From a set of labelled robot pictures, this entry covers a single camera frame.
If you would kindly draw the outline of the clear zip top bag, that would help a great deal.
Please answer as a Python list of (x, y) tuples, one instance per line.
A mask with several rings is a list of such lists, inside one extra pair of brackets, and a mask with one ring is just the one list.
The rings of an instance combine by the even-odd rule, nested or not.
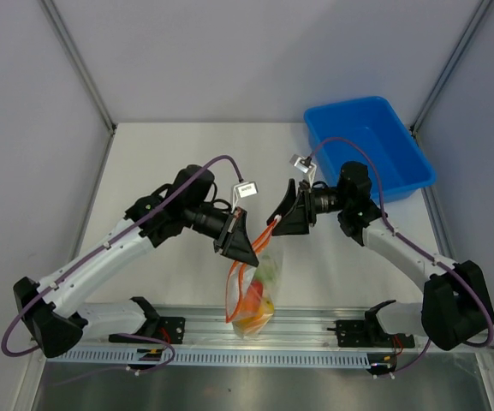
[(256, 337), (275, 314), (275, 297), (283, 269), (283, 248), (272, 240), (281, 217), (275, 216), (254, 241), (259, 265), (235, 261), (226, 279), (225, 322), (241, 339)]

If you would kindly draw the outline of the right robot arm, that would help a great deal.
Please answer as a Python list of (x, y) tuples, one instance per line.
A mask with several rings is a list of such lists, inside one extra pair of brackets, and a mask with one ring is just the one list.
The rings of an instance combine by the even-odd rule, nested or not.
[(365, 164), (345, 163), (334, 187), (289, 180), (286, 193), (267, 219), (274, 236), (306, 235), (320, 214), (336, 213), (343, 234), (377, 253), (421, 291), (420, 303), (388, 300), (366, 310), (363, 333), (373, 345), (394, 335), (426, 337), (449, 351), (473, 346), (485, 331), (494, 335), (494, 311), (481, 268), (471, 260), (458, 263), (429, 253), (391, 224), (371, 198), (372, 181)]

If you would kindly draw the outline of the white green cauliflower toy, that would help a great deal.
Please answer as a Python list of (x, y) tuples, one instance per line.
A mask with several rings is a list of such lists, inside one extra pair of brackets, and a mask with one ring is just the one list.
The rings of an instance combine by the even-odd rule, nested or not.
[(280, 275), (280, 265), (270, 255), (264, 255), (253, 278), (264, 285), (275, 285)]

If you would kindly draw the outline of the orange red mango toy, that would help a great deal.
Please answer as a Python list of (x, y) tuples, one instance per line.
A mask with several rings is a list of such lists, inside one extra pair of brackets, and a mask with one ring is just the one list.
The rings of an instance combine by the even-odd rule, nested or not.
[(255, 314), (260, 307), (264, 293), (264, 284), (259, 280), (252, 280), (241, 303), (241, 313)]

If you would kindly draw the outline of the yellow orange mango toy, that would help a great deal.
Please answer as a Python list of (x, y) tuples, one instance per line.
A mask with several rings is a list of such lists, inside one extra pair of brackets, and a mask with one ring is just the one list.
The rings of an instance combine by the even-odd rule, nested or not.
[(272, 301), (263, 299), (259, 310), (253, 316), (239, 319), (233, 323), (234, 330), (238, 332), (240, 336), (257, 335), (271, 320), (274, 312), (275, 308)]

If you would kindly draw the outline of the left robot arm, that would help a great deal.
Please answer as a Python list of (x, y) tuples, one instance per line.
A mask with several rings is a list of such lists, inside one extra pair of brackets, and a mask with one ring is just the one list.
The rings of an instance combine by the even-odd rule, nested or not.
[(47, 358), (67, 353), (85, 339), (106, 337), (112, 343), (142, 343), (160, 338), (164, 320), (144, 297), (121, 303), (86, 303), (86, 299), (121, 268), (191, 229), (213, 240), (216, 253), (250, 266), (259, 261), (247, 236), (247, 211), (239, 200), (258, 192), (255, 182), (241, 181), (230, 201), (214, 197), (215, 176), (190, 164), (172, 183), (137, 199), (110, 233), (86, 254), (47, 277), (23, 277), (13, 287), (21, 321)]

